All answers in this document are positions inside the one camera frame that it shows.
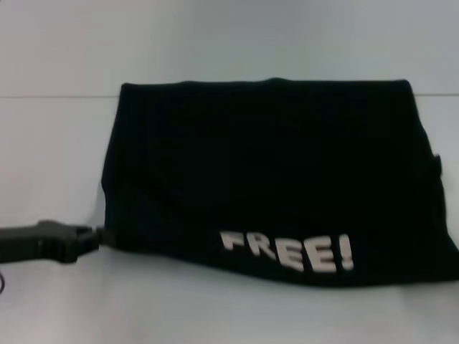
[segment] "black cloth cover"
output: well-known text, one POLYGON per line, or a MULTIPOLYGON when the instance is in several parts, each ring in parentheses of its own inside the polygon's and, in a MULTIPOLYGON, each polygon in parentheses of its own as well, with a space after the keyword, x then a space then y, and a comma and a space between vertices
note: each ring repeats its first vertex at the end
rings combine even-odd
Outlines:
POLYGON ((121 88, 111 246, 305 285, 456 280, 440 158, 407 81, 121 88))

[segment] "white wall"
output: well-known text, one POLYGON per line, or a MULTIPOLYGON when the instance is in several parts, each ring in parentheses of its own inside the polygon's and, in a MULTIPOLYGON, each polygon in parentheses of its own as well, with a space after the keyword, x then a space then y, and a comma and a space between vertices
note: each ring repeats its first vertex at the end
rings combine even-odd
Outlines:
POLYGON ((455 209, 458 14, 457 0, 3 0, 0 225, 92 218, 121 83, 273 76, 407 78, 455 209))

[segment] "cable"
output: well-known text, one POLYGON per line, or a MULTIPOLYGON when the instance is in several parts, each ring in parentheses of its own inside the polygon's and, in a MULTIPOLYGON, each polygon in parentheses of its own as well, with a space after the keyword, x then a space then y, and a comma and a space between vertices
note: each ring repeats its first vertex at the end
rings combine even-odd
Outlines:
POLYGON ((0 294, 3 292, 4 289, 5 289, 5 279, 0 271, 0 294))

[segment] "white background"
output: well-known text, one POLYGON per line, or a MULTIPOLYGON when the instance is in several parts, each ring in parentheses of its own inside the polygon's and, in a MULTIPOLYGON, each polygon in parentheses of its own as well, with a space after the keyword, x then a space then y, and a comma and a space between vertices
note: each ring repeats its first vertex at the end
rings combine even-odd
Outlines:
MULTIPOLYGON (((0 226, 103 221, 123 82, 406 78, 459 242, 458 17, 457 0, 2 0, 0 226)), ((331 292, 105 251, 2 270, 5 343, 459 341, 456 284, 331 292)))

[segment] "exclamation mark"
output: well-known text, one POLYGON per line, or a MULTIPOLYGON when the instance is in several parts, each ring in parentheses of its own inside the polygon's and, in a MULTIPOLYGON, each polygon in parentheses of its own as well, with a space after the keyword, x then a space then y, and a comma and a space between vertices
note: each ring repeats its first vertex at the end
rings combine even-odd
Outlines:
POLYGON ((354 262, 352 262, 352 252, 351 252, 351 243, 349 242, 349 237, 346 234, 343 234, 339 237, 339 250, 341 251, 341 256, 343 261, 341 264, 345 270, 352 270, 354 268, 354 262))

